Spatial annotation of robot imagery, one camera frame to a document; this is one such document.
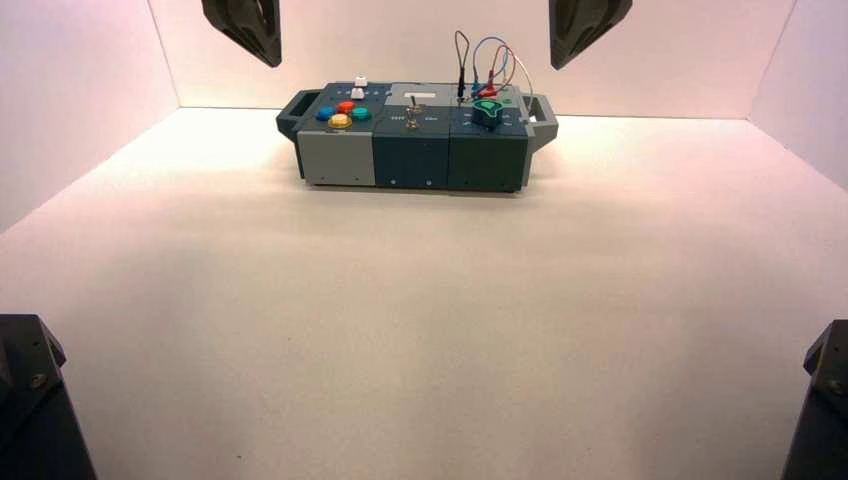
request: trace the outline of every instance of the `blue button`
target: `blue button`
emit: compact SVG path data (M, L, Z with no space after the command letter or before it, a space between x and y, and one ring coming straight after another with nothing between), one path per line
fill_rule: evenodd
M318 115L315 118L322 122L326 122L333 115L336 114L336 107L324 107L321 110L318 110Z

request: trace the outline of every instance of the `wire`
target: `wire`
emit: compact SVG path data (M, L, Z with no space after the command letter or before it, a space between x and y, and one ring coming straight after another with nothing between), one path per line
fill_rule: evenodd
M533 94L535 93L533 91L533 80L530 78L530 74L527 73L527 68L524 67L524 62L522 62L521 59L518 58L518 56L514 53L512 54L512 58L515 59L515 61L518 62L518 64L521 66L521 70L524 72L524 77L527 78L527 84L530 85L530 97L532 98Z
M459 37L465 40L464 55L459 54ZM468 61L468 49L471 48L471 42L468 41L468 37L461 30L457 30L453 34L453 45L456 47L456 61L459 62L459 80L456 81L456 97L461 102L465 96L465 62Z
M506 53L504 53L504 56L505 56L505 57L507 57L507 61L509 60L509 56L510 56L510 55L512 55L512 58L513 58L513 61L512 61L512 72L509 74L509 79L507 79L505 82L503 82L503 83L501 84L501 87L500 87L499 89L495 90L495 94L500 93L500 91L501 91L501 90L503 90L504 88L506 88L506 87L507 87L507 85L509 85L510 83L512 83L512 77L514 77L514 76L515 76L515 68L516 68L515 58L517 58L517 57L515 56L515 53L513 53L513 51L512 51L512 49L511 49L511 48L509 48L509 47L507 47L507 46L504 46L504 48L506 49Z
M496 40L498 42L501 42L502 45L507 44L506 41L504 41L504 39L492 35L492 36L489 36L489 37L486 37L486 38L480 40L480 42L477 44L477 46L474 47L474 55L472 56L472 59L471 59L471 66L474 69L474 83L480 82L480 76L477 74L477 51L480 50L480 47L489 40ZM503 66L501 67L500 70L498 70L498 72L495 74L495 76L500 75L504 70L506 70L506 59L504 59Z
M460 56L459 54L459 38L462 37L465 40L465 54ZM462 33L462 30L457 30L453 34L453 43L456 47L456 60L459 62L459 68L465 68L465 62L468 60L468 50L471 48L471 42L468 41L468 37Z

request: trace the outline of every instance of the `carrying handle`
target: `carrying handle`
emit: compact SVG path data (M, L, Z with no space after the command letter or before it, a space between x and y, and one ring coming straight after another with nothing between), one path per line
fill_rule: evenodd
M524 105L530 117L536 117L529 125L534 137L530 140L530 151L535 152L556 138L559 122L557 122L551 102L544 95L522 95Z
M295 141L294 127L297 122L303 118L303 115L309 111L309 107L315 103L322 90L301 90L291 99L288 105L285 106L277 115L277 130L285 135L292 142Z

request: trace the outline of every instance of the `white backdrop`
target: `white backdrop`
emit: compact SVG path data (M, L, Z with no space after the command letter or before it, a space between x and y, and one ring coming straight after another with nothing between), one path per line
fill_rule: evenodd
M0 232L177 108L144 0L0 2Z
M356 73L455 81L453 31L506 37L558 113L744 118L792 0L636 0L564 70L549 62L548 2L281 0L283 65L271 70L203 17L200 1L151 0L183 106L283 106Z
M848 2L799 0L751 120L848 188Z

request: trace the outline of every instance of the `black bracket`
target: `black bracket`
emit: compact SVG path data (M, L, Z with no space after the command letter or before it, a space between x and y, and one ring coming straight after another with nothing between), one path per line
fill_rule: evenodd
M549 0L551 65L559 70L574 60L632 6L633 0Z
M202 0L213 27L270 67L283 61L279 0Z

